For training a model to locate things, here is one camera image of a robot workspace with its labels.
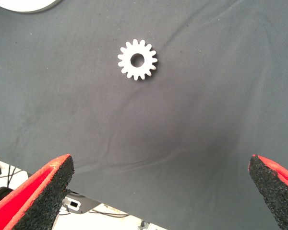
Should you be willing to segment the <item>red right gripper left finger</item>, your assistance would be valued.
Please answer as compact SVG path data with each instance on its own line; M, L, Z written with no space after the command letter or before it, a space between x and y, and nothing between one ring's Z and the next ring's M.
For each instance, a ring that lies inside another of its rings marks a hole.
M0 230L50 230L68 193L73 159L52 159L0 201Z

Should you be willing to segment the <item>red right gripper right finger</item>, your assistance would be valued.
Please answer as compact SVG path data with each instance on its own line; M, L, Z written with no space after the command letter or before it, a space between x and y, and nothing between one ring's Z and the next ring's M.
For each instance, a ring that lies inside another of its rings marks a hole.
M288 230L288 169L254 154L248 172L264 202L282 230Z

